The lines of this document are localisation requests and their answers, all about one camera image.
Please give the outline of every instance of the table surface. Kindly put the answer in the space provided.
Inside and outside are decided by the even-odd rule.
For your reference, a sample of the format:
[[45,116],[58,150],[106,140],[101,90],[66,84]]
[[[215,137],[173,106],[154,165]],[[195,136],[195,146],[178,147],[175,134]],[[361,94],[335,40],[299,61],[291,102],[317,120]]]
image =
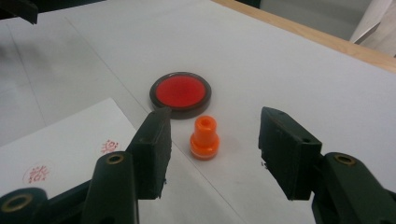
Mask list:
[[289,202],[261,165],[263,106],[396,191],[396,76],[207,0],[108,0],[34,26],[0,21],[0,146],[108,97],[137,129],[151,85],[176,71],[210,83],[219,154],[194,159],[194,119],[172,120],[168,182],[160,200],[139,202],[141,223],[315,223],[310,202]]

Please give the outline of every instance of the red stamp pad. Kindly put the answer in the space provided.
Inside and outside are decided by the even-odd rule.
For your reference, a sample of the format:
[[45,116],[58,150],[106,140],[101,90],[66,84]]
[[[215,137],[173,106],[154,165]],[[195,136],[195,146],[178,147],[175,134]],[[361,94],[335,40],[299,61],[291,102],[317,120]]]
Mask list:
[[189,119],[201,114],[209,106],[211,95],[209,83],[188,72],[161,77],[149,92],[154,108],[170,107],[172,119]]

